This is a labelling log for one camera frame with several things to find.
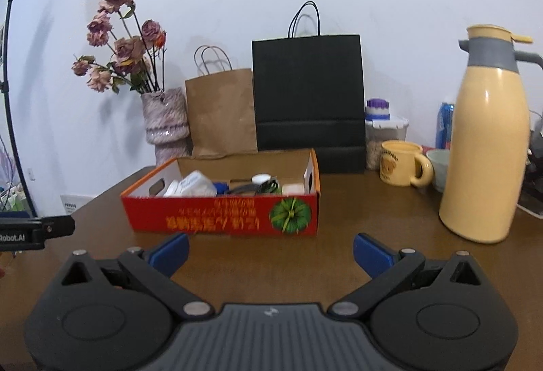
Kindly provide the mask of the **white tube bottle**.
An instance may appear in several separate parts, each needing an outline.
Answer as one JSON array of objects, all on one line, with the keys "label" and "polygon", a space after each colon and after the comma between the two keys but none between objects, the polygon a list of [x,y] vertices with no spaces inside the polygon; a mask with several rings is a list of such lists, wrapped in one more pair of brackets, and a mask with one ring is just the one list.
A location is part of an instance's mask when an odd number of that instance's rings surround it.
[{"label": "white tube bottle", "polygon": [[170,197],[170,196],[176,196],[177,187],[179,186],[180,181],[179,180],[173,180],[166,190],[166,192],[163,194],[164,197]]}]

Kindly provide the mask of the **blue plastic cap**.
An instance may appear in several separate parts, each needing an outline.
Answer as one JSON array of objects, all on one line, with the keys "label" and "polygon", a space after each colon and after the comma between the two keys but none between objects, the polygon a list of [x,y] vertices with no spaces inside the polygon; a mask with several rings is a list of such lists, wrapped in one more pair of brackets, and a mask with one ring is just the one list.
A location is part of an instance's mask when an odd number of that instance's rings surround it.
[{"label": "blue plastic cap", "polygon": [[222,196],[229,191],[229,185],[227,183],[215,182],[213,183],[214,188],[216,189],[216,195]]}]

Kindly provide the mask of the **clear food storage container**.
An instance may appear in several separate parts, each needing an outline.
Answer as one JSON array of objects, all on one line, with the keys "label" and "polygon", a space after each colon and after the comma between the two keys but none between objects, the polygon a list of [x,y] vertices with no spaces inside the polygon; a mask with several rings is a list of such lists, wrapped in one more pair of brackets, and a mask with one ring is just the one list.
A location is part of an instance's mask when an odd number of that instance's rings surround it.
[{"label": "clear food storage container", "polygon": [[378,170],[382,143],[388,140],[405,140],[409,121],[404,117],[366,119],[366,168]]}]

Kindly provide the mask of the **small white round lid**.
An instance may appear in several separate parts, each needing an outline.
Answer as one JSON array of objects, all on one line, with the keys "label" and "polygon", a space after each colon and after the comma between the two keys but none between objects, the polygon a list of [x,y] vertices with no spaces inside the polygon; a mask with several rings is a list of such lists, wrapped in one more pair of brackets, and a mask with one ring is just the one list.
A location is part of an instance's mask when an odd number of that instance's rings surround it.
[{"label": "small white round lid", "polygon": [[251,182],[254,184],[263,184],[272,179],[270,174],[255,174],[251,177]]}]

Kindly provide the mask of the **white yellow power adapter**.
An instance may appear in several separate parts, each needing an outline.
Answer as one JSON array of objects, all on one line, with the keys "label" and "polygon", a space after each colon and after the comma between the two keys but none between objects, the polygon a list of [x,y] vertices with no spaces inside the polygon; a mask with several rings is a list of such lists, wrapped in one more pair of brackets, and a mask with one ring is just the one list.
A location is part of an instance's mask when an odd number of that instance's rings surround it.
[{"label": "white yellow power adapter", "polygon": [[282,186],[284,196],[300,196],[305,194],[305,185],[303,183],[286,183]]}]

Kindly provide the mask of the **yellow thermos jug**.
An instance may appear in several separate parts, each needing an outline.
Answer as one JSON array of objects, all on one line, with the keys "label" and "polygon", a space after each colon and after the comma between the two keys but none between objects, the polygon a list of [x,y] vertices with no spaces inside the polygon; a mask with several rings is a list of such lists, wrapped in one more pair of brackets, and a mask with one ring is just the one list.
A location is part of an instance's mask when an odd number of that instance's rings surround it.
[{"label": "yellow thermos jug", "polygon": [[492,244],[509,234],[526,171],[530,112],[517,64],[541,64],[542,57],[517,50],[533,40],[504,27],[467,31],[439,217],[456,235]]}]

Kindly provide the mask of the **blue soda can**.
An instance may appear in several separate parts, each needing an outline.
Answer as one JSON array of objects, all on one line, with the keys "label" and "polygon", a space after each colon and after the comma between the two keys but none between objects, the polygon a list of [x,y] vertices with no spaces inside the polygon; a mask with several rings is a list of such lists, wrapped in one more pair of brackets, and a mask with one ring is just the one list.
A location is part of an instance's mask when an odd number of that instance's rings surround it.
[{"label": "blue soda can", "polygon": [[449,149],[452,139],[452,127],[455,105],[442,102],[436,121],[435,145],[436,149]]}]

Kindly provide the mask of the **red cardboard pumpkin box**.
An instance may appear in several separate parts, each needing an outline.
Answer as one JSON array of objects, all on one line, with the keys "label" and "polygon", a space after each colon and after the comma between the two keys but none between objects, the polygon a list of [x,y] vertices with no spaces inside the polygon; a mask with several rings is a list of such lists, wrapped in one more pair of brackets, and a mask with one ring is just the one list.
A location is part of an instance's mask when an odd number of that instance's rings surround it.
[{"label": "red cardboard pumpkin box", "polygon": [[[173,180],[198,170],[213,183],[246,186],[255,174],[270,174],[276,193],[215,197],[164,197]],[[305,194],[284,196],[286,183],[303,183]],[[171,159],[120,194],[135,231],[217,233],[245,236],[314,236],[318,232],[320,179],[313,150],[258,152],[218,158]]]}]

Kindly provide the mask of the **dried pink flower bouquet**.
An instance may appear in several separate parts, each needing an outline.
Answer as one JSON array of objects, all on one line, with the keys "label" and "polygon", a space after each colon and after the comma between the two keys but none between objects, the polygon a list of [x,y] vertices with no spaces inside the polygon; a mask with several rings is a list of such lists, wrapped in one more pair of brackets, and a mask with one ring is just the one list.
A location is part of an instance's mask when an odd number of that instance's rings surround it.
[{"label": "dried pink flower bouquet", "polygon": [[87,24],[87,42],[110,52],[107,61],[75,58],[71,70],[87,79],[89,89],[116,94],[125,86],[139,95],[165,90],[167,31],[155,20],[140,21],[135,0],[100,0]]}]

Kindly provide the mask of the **translucent white plastic container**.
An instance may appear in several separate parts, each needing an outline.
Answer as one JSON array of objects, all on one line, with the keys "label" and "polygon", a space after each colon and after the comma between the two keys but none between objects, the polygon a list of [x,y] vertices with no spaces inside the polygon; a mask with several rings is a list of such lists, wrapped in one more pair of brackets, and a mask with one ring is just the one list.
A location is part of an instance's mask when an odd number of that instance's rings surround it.
[{"label": "translucent white plastic container", "polygon": [[217,189],[208,177],[202,172],[195,170],[179,181],[175,196],[215,197],[217,196]]}]

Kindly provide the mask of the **purple white ceramic vase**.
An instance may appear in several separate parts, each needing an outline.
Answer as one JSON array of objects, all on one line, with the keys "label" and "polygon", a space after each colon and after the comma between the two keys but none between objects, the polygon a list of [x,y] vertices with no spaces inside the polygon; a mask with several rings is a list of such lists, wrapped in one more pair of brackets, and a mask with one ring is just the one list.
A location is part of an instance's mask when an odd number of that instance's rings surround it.
[{"label": "purple white ceramic vase", "polygon": [[180,87],[141,95],[145,139],[155,148],[155,164],[190,154],[190,128],[184,92]]}]

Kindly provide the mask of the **purple white small jar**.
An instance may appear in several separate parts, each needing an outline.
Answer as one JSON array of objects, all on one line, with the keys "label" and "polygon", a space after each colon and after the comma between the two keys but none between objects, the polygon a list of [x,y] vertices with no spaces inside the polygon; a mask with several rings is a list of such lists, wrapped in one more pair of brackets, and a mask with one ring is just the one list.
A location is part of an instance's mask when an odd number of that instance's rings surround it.
[{"label": "purple white small jar", "polygon": [[366,101],[366,120],[389,120],[388,100],[371,98]]}]

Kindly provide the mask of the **white box on floor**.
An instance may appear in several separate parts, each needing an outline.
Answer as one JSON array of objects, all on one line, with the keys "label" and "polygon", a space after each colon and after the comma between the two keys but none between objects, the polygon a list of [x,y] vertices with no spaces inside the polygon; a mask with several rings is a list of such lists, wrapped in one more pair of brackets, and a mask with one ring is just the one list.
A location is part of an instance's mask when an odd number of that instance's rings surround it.
[{"label": "white box on floor", "polygon": [[62,194],[60,199],[66,215],[72,215],[84,205],[88,204],[95,197],[88,195]]}]

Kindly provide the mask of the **yellow ceramic mug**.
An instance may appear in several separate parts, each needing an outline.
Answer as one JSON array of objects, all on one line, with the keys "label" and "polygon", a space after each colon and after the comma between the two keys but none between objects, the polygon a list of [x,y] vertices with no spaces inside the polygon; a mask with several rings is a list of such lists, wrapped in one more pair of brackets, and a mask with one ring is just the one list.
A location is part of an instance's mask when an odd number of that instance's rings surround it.
[{"label": "yellow ceramic mug", "polygon": [[394,187],[426,187],[433,181],[433,165],[419,144],[404,140],[381,143],[380,179]]}]

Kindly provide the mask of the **brown paper bag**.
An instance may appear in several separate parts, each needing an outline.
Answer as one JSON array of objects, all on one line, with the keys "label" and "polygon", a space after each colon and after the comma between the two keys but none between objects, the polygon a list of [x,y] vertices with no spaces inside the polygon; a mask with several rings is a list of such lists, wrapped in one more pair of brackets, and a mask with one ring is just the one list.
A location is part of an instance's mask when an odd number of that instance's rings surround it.
[{"label": "brown paper bag", "polygon": [[256,153],[252,70],[233,68],[215,45],[196,48],[193,60],[200,75],[185,82],[192,156]]}]

